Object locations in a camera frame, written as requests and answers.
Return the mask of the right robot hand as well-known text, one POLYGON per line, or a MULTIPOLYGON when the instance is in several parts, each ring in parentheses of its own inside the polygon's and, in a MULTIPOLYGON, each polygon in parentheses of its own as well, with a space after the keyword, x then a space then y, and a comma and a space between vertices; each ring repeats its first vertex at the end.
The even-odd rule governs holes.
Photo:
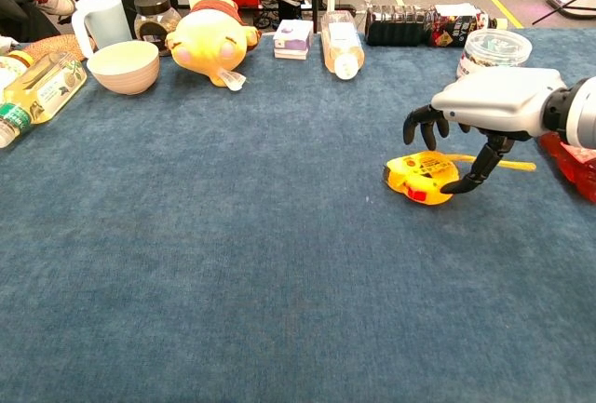
POLYGON ((430 104, 411 111, 403 124, 403 140, 421 130, 427 148, 436 148, 434 131, 445 138, 451 122, 463 131, 476 128, 487 142, 462 179, 443 185, 447 195, 465 194, 481 185, 516 141, 549 131, 566 135, 570 91, 554 69, 493 67, 459 78, 437 93, 430 104))

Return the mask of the yellow tape measure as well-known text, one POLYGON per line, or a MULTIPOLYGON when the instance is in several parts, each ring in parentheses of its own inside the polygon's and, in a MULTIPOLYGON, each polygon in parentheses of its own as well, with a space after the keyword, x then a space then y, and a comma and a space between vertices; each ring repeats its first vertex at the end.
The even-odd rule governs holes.
POLYGON ((456 162, 472 164, 475 161, 476 157, 468 154, 443 154, 437 151, 408 154, 386 162, 383 180, 391 190, 415 203, 437 206, 453 197, 442 193, 440 189, 460 179, 456 162))

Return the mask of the clear jar of binder clips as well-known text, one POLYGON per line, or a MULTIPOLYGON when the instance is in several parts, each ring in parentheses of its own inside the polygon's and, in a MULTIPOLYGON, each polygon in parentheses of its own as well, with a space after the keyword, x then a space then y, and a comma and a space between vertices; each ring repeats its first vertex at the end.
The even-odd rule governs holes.
POLYGON ((524 36, 507 30, 481 29, 472 32, 464 45, 456 68, 456 77, 472 74, 480 69, 523 66, 533 50, 524 36))

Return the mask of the red honey bottle yellow cap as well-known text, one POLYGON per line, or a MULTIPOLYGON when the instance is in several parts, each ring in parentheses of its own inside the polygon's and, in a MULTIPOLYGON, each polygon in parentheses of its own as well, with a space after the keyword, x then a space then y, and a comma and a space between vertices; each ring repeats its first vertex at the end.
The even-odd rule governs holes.
POLYGON ((542 135, 539 143, 578 192, 596 204, 596 150, 565 144, 557 133, 542 135))

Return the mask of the thin black tripod leg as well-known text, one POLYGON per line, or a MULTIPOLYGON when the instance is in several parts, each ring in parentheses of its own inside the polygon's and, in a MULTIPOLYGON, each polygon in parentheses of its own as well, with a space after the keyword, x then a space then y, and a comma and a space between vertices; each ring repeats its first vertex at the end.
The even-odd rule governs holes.
POLYGON ((532 25, 549 19, 558 14, 574 20, 596 19, 596 0, 546 0, 551 11, 545 13, 532 22, 532 25))

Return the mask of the dark drink bottle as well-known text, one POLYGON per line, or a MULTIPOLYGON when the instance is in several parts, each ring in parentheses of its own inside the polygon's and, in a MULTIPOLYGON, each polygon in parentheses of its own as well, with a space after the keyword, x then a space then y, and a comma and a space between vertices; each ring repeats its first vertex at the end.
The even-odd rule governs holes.
POLYGON ((507 19, 493 17, 470 3, 373 5, 366 13, 365 41, 382 47, 463 47, 476 30, 507 27, 507 19))

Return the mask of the clear bottle white cap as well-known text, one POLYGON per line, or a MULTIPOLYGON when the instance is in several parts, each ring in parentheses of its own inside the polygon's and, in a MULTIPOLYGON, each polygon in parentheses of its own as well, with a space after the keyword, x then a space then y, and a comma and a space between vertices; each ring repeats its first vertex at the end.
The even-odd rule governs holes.
POLYGON ((354 78, 364 63, 364 51, 352 15, 346 10, 327 11, 320 24, 327 69, 341 80, 354 78))

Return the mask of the purple white small box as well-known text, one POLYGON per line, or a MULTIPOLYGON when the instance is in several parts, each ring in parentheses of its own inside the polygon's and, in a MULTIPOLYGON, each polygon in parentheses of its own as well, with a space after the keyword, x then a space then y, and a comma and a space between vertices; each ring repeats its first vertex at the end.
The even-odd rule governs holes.
POLYGON ((309 20, 282 20, 273 36, 274 56, 305 60, 313 41, 313 28, 309 20))

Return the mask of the yellow plush duck toy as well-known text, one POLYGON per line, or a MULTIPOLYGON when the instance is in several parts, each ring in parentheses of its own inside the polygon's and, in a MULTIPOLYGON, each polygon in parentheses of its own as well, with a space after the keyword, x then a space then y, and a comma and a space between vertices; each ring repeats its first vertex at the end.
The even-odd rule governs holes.
POLYGON ((189 14, 167 35, 166 47, 179 66, 239 91, 246 77, 234 69, 260 39, 261 31, 240 18, 233 0, 193 0, 189 14))

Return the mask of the blue table mat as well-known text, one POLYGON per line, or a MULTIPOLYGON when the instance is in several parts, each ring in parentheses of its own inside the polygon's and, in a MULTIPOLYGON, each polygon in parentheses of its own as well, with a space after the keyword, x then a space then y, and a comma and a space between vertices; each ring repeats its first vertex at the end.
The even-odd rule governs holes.
POLYGON ((383 182, 459 56, 89 79, 0 149, 0 403, 596 403, 596 205, 541 147, 440 207, 383 182))

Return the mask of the glass jar black lid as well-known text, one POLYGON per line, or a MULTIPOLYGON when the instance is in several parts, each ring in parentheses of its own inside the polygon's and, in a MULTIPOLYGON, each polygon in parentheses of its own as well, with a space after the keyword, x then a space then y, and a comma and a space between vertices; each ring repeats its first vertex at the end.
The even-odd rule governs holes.
POLYGON ((134 8, 136 38, 155 45, 160 56, 168 56, 166 39, 182 19, 180 13, 171 6, 170 0, 134 0, 134 8))

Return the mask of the beige bowl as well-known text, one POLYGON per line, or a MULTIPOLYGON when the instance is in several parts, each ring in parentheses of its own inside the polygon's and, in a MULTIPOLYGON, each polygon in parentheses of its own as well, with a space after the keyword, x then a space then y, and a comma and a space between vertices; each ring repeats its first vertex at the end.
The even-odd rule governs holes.
POLYGON ((99 49, 88 59, 87 67, 108 90, 136 95, 143 93, 157 80, 159 59, 157 46, 131 40, 99 49))

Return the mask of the white pale blue pitcher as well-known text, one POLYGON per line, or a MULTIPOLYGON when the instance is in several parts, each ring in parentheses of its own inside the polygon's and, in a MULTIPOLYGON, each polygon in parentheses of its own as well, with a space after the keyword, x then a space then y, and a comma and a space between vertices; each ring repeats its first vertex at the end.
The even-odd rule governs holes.
POLYGON ((77 0, 71 24, 86 59, 95 52, 90 40, 102 49, 132 39, 122 0, 77 0))

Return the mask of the woven round coaster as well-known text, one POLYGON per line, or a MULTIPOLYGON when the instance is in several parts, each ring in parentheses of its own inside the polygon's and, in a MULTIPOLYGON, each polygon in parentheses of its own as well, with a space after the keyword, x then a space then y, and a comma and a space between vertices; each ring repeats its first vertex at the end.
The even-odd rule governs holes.
POLYGON ((88 58, 83 54, 74 34, 61 34, 44 38, 25 46, 22 51, 27 53, 34 61, 39 61, 48 54, 61 52, 68 52, 79 61, 88 58))

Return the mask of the yellow oil bottle green cap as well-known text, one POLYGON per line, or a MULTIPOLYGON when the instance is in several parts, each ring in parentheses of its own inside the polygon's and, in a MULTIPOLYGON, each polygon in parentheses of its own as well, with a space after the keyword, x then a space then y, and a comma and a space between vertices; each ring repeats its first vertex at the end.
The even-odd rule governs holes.
POLYGON ((51 120, 87 81, 87 72, 73 54, 43 56, 9 84, 0 102, 0 148, 32 126, 51 120))

